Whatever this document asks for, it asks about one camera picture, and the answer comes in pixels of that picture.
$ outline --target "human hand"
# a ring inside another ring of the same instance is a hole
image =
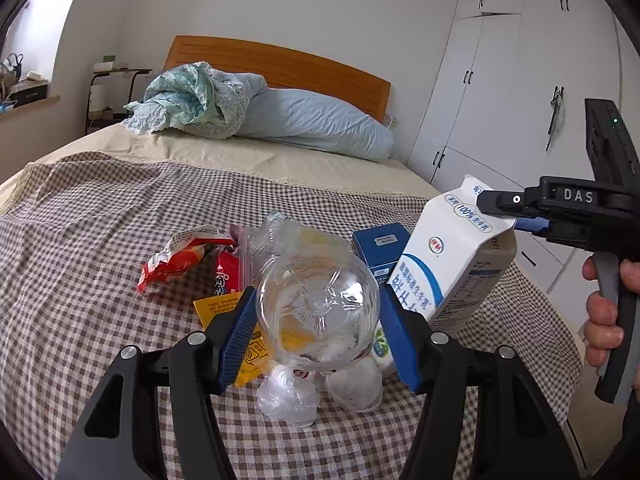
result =
[[[582,265],[582,275],[586,280],[596,279],[596,268],[591,257]],[[626,288],[640,294],[640,263],[624,260],[620,264],[620,278]],[[592,292],[587,298],[589,320],[584,325],[584,336],[587,338],[587,362],[591,366],[600,366],[606,359],[606,351],[620,346],[624,331],[616,326],[618,306],[603,298],[599,291]],[[634,382],[636,399],[640,402],[640,367]]]

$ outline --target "red snack wrapper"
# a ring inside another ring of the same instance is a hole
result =
[[[147,283],[168,282],[172,276],[185,273],[204,258],[209,244],[232,246],[234,240],[228,233],[211,225],[201,225],[176,233],[164,249],[154,254],[144,265],[138,291],[143,292]]]
[[[231,294],[240,290],[240,260],[220,249],[216,255],[216,288],[214,296]]]

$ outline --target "pillow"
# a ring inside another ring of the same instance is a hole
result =
[[[270,89],[255,96],[239,137],[293,144],[374,162],[389,158],[394,135],[355,106],[307,90]]]

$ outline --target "white box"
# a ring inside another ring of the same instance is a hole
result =
[[[515,218],[478,212],[491,190],[467,175],[459,189],[429,200],[388,283],[407,310],[453,334],[473,314],[516,255]]]
[[[94,72],[109,72],[113,70],[113,61],[94,63]]]

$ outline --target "screw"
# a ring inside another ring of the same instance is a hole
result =
[[[431,334],[431,341],[436,345],[446,345],[449,342],[449,336],[444,332],[434,332]]]
[[[503,359],[513,359],[514,357],[516,357],[516,351],[510,346],[506,345],[498,348],[498,354],[500,354],[500,357]]]
[[[120,357],[123,359],[131,359],[137,353],[138,349],[135,346],[125,346],[120,350]]]
[[[204,335],[204,332],[194,332],[192,334],[189,334],[189,337],[187,338],[187,343],[189,343],[190,345],[201,345],[202,343],[204,343],[207,340],[207,336]]]

